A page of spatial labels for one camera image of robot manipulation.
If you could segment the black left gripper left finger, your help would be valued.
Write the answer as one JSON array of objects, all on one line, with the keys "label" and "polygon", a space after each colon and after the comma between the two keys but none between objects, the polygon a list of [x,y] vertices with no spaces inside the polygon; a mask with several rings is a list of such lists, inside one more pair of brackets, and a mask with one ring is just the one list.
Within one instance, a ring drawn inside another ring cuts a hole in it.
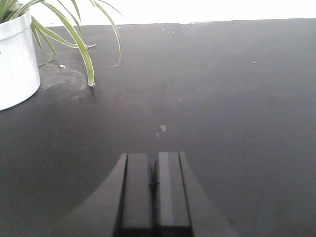
[{"label": "black left gripper left finger", "polygon": [[122,154],[102,184],[51,227],[51,237],[151,237],[150,164],[146,154]]}]

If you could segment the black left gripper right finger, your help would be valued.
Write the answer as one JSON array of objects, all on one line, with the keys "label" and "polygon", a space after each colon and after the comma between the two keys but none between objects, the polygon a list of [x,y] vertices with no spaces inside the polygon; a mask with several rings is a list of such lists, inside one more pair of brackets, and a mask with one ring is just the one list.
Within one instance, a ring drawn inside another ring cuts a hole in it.
[{"label": "black left gripper right finger", "polygon": [[160,152],[155,172],[157,237],[237,236],[193,174],[184,152]]}]

